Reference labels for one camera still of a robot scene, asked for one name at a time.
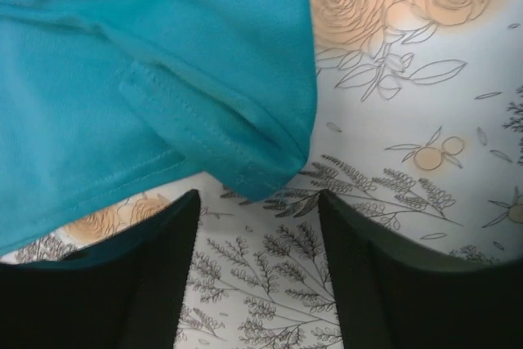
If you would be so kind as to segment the teal t shirt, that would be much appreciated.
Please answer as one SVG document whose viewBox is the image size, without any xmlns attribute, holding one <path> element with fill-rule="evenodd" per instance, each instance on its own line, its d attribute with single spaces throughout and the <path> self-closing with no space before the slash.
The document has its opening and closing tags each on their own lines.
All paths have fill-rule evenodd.
<svg viewBox="0 0 523 349">
<path fill-rule="evenodd" d="M 1 251 L 200 172 L 262 200 L 316 109 L 309 0 L 1 0 Z"/>
</svg>

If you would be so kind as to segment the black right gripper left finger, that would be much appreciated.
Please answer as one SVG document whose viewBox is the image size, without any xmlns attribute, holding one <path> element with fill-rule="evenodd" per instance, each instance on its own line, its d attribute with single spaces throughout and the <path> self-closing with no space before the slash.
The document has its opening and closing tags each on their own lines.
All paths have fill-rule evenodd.
<svg viewBox="0 0 523 349">
<path fill-rule="evenodd" d="M 2 347 L 172 347 L 199 212 L 192 190 L 59 261 L 2 264 Z"/>
</svg>

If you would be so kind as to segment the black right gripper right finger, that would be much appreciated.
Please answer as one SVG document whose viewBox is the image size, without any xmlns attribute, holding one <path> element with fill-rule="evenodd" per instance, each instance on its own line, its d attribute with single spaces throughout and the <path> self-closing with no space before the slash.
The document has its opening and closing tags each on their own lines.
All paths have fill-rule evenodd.
<svg viewBox="0 0 523 349">
<path fill-rule="evenodd" d="M 345 347 L 521 347 L 521 260 L 489 265 L 425 248 L 327 190 L 319 216 Z"/>
</svg>

